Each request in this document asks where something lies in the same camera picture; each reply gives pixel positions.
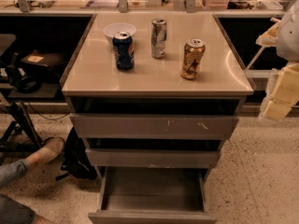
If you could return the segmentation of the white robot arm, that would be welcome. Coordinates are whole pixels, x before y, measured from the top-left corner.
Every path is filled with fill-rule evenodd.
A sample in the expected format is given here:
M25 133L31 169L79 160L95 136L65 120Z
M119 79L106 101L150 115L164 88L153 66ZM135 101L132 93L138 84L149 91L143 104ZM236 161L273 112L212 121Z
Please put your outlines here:
M299 101L299 0L266 32L256 39L263 47L275 47L277 56L287 61L281 70L273 69L268 78L266 97L259 119L284 119Z

